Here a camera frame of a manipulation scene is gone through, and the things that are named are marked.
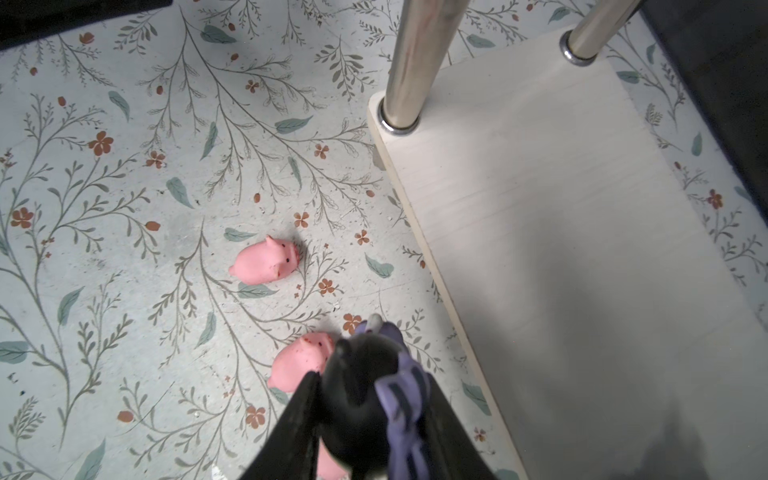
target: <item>green leaf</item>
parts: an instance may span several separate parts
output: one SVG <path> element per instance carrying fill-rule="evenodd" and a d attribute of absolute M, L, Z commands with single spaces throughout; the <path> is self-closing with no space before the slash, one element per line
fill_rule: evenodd
<path fill-rule="evenodd" d="M 279 134 L 289 134 L 306 125 L 312 117 L 314 117 L 314 115 L 311 115 L 308 118 L 288 118 L 287 120 L 281 120 L 275 123 L 275 128 Z"/>
<path fill-rule="evenodd" d="M 506 468 L 496 470 L 494 475 L 496 475 L 498 480 L 520 480 L 520 477 L 517 473 L 513 472 L 512 470 L 507 470 Z"/>
<path fill-rule="evenodd" d="M 261 283 L 258 285 L 246 285 L 240 282 L 240 285 L 237 287 L 237 296 L 240 298 L 264 298 L 275 293 L 277 293 L 277 290 L 270 290 Z"/>
<path fill-rule="evenodd" d="M 697 133 L 696 137 L 694 137 L 694 143 L 690 146 L 690 152 L 696 157 L 701 155 L 701 132 Z"/>
<path fill-rule="evenodd" d="M 210 151 L 213 150 L 214 142 L 216 141 L 216 136 L 218 134 L 219 134 L 219 131 L 216 128 L 216 122 L 215 121 L 210 122 L 210 128 L 208 128 L 208 139 L 205 140 L 205 147 L 203 148 L 203 156 L 200 157 L 201 160 L 207 157 Z"/>
<path fill-rule="evenodd" d="M 112 90 L 108 92 L 110 101 L 120 107 L 120 109 L 125 114 L 125 120 L 131 121 L 129 118 L 129 115 L 131 113 L 131 106 L 128 105 L 128 102 L 125 101 L 122 95 L 118 94 L 116 91 Z"/>
<path fill-rule="evenodd" d="M 84 286 L 81 286 L 77 290 L 67 293 L 66 295 L 64 295 L 64 298 L 61 299 L 61 302 L 58 304 L 58 324 L 59 325 L 67 324 L 67 319 L 69 319 L 69 310 L 71 310 L 74 303 L 78 301 L 80 292 L 84 288 L 85 288 Z"/>
<path fill-rule="evenodd" d="M 182 205 L 186 205 L 189 208 L 194 208 L 190 204 L 189 198 L 187 198 L 187 188 L 179 180 L 179 177 L 173 177 L 169 181 L 165 182 L 165 186 L 168 187 L 168 191 Z"/>
<path fill-rule="evenodd" d="M 230 242 L 242 242 L 243 240 L 248 240 L 253 235 L 256 235 L 256 234 L 255 233 L 248 233 L 248 232 L 241 232 L 241 231 L 235 230 L 233 228 L 225 228 L 224 229 L 224 238 L 226 238 Z"/>
<path fill-rule="evenodd" d="M 648 63 L 654 64 L 654 52 L 656 51 L 656 44 L 654 43 L 650 47 L 645 49 L 645 57 L 648 59 Z"/>
<path fill-rule="evenodd" d="M 290 169 L 293 171 L 293 176 L 299 182 L 299 190 L 301 190 L 301 173 L 299 172 L 299 165 L 296 163 L 296 159 L 289 156 L 288 164 L 290 165 Z"/>
<path fill-rule="evenodd" d="M 569 8 L 565 8 L 565 7 L 556 8 L 554 12 L 552 12 L 552 16 L 549 18 L 549 22 L 547 23 L 552 23 L 552 22 L 556 22 L 557 20 L 562 20 L 565 16 L 570 14 L 571 14 L 571 10 Z"/>
<path fill-rule="evenodd" d="M 616 75 L 618 75 L 621 80 L 624 80 L 629 84 L 636 84 L 640 82 L 640 74 L 636 71 L 617 71 Z"/>
<path fill-rule="evenodd" d="M 487 38 L 478 37 L 474 33 L 467 36 L 467 41 L 471 46 L 475 48 L 492 48 L 496 46 L 495 43 L 488 40 Z"/>
<path fill-rule="evenodd" d="M 270 392 L 272 392 L 272 395 L 275 396 L 275 399 L 278 402 L 282 403 L 283 405 L 288 405 L 288 394 L 286 394 L 283 390 L 278 389 L 277 387 L 272 387 Z"/>
<path fill-rule="evenodd" d="M 369 257 L 367 253 L 366 253 L 366 262 L 368 263 L 368 268 L 370 268 L 376 275 L 382 278 L 389 278 L 389 276 L 392 275 L 392 272 L 395 269 L 395 267 L 393 267 L 389 263 L 382 264 L 375 261 L 373 258 Z"/>
<path fill-rule="evenodd" d="M 740 185 L 736 185 L 733 188 L 733 191 L 735 191 L 736 194 L 739 195 L 740 197 L 744 197 L 747 200 L 749 200 L 750 203 L 754 204 L 754 202 L 752 201 L 752 196 L 746 190 L 744 190 L 744 187 L 741 187 Z"/>
<path fill-rule="evenodd" d="M 213 25 L 205 25 L 203 31 L 200 32 L 200 37 L 210 43 L 234 43 L 237 41 L 224 33 L 221 28 L 216 28 Z"/>
<path fill-rule="evenodd" d="M 94 480 L 97 477 L 99 470 L 101 470 L 101 460 L 104 458 L 106 444 L 107 440 L 102 440 L 101 445 L 85 457 L 78 474 L 74 476 L 74 480 Z"/>
<path fill-rule="evenodd" d="M 27 358 L 29 345 L 26 342 L 0 342 L 0 362 L 21 363 Z"/>
<path fill-rule="evenodd" d="M 194 348 L 197 348 L 204 343 L 208 343 L 210 339 L 214 337 L 214 333 L 216 333 L 216 316 L 211 312 L 208 313 L 208 320 L 205 322 L 205 328 L 200 334 L 200 339 L 197 341 L 197 345 Z"/>
<path fill-rule="evenodd" d="M 491 415 L 491 410 L 488 408 L 488 402 L 485 401 L 485 396 L 482 394 L 482 390 L 477 385 L 467 385 L 462 380 L 462 390 L 464 395 L 468 396 L 478 408 L 486 415 Z"/>

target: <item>chrome ring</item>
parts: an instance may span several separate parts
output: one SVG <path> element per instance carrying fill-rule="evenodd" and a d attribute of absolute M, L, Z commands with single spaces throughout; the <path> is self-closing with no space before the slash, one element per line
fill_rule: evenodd
<path fill-rule="evenodd" d="M 384 119 L 384 99 L 379 102 L 379 108 L 376 109 L 379 117 L 379 123 L 384 127 L 384 130 L 388 131 L 392 135 L 407 135 L 414 131 L 417 126 L 419 126 L 419 119 L 420 117 L 416 117 L 416 121 L 413 122 L 413 125 L 407 128 L 397 128 L 393 127 L 392 125 L 386 123 L 386 120 Z"/>
<path fill-rule="evenodd" d="M 574 55 L 574 53 L 571 51 L 571 47 L 568 45 L 568 39 L 571 37 L 571 32 L 573 30 L 566 31 L 562 37 L 560 37 L 560 51 L 563 52 L 563 56 L 571 62 L 573 65 L 576 65 L 577 67 L 586 67 L 587 65 L 592 65 L 592 62 L 594 62 L 595 58 L 598 56 L 595 55 L 592 58 L 580 58 Z"/>

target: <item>silver pole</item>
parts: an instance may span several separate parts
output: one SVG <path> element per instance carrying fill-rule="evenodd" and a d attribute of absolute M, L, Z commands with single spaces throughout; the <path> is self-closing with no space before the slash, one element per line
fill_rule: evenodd
<path fill-rule="evenodd" d="M 469 0 L 405 0 L 379 116 L 394 134 L 415 128 Z"/>
<path fill-rule="evenodd" d="M 600 0 L 573 30 L 563 35 L 563 55 L 576 65 L 592 63 L 642 0 Z"/>

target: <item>pink pig toy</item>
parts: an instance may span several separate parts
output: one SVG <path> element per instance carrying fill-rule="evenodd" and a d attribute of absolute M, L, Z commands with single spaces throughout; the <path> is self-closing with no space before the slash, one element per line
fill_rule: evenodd
<path fill-rule="evenodd" d="M 230 267 L 234 275 L 246 285 L 273 282 L 285 278 L 299 266 L 299 249 L 288 240 L 266 240 L 245 247 L 237 254 Z"/>

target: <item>floral tablecloth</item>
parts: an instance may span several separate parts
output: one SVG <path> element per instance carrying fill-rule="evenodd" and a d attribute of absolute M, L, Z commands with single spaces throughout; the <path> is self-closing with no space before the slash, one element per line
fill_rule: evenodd
<path fill-rule="evenodd" d="M 236 478 L 288 398 L 276 353 L 374 312 L 518 477 L 366 126 L 401 7 L 183 0 L 0 53 L 0 478 Z M 478 0 L 449 63 L 587 8 Z M 606 53 L 762 322 L 749 196 L 639 18 Z M 245 286 L 267 234 L 300 268 Z"/>

